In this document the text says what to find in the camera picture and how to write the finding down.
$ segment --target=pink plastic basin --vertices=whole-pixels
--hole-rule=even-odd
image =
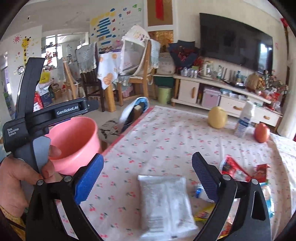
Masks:
[[[50,158],[55,171],[74,175],[80,167],[86,166],[96,153],[100,153],[97,132],[96,122],[83,116],[54,126],[46,136],[51,139],[51,145],[62,151],[58,158]]]

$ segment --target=wooden chair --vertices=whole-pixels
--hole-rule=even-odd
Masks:
[[[66,92],[67,92],[67,96],[69,97],[69,90],[71,90],[72,92],[72,98],[76,99],[77,98],[77,94],[79,95],[79,82],[77,82],[71,72],[70,72],[70,68],[68,66],[67,63],[67,58],[63,57],[63,66],[64,66],[64,71],[65,71],[65,77],[66,77],[66,81],[65,81],[65,86],[66,86]]]
[[[141,76],[131,76],[129,78],[129,80],[128,80],[129,83],[132,83],[134,85],[135,95],[123,98],[122,86],[121,86],[121,83],[118,83],[117,87],[118,87],[119,105],[120,106],[123,106],[123,101],[125,101],[125,100],[135,99],[135,98],[138,98],[138,97],[141,97],[141,96],[149,98],[147,79],[149,81],[152,81],[152,74],[148,73],[149,61],[150,61],[150,53],[151,53],[151,42],[148,41],[147,49],[146,49],[146,52],[145,52],[143,75],[141,75]],[[140,85],[143,86],[143,93],[142,94],[141,94],[141,86]],[[153,98],[156,99],[156,92],[155,92],[155,84],[154,84],[154,82],[152,84],[152,92],[153,92]]]
[[[96,48],[95,58],[96,58],[97,68],[95,68],[93,71],[88,73],[81,73],[80,76],[81,76],[81,85],[84,89],[86,98],[89,98],[90,96],[98,96],[100,98],[102,112],[104,112],[105,111],[104,90],[102,88],[101,81],[97,79],[97,70],[98,70],[98,64],[99,64],[98,56],[99,55]]]

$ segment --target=red snack package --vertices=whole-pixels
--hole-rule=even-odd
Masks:
[[[268,164],[257,165],[256,173],[253,178],[256,178],[259,183],[265,183],[267,181],[267,168],[269,167]]]
[[[35,95],[34,95],[34,103],[38,103],[40,109],[43,108],[41,97],[40,97],[40,95],[39,95],[38,92],[35,92]]]
[[[229,155],[226,155],[225,160],[221,163],[220,172],[222,175],[228,174],[237,181],[249,182],[251,180],[251,176]]]

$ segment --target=hand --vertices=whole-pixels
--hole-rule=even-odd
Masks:
[[[55,146],[50,146],[49,156],[59,157],[61,150]],[[20,181],[36,185],[39,179],[45,182],[58,182],[62,177],[54,171],[53,163],[48,162],[41,169],[41,174],[37,173],[23,160],[14,158],[12,155],[3,159],[0,165],[0,205],[11,215],[21,217],[24,208],[29,206]]]

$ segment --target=cabinet door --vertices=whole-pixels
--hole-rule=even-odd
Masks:
[[[265,124],[276,126],[280,116],[276,113],[273,113],[267,109],[256,107],[254,119],[258,120],[257,122],[263,122]]]
[[[195,104],[197,101],[197,93],[199,83],[188,80],[181,80],[179,90],[179,100]]]
[[[245,104],[244,101],[222,95],[219,106],[225,111],[239,116]]]

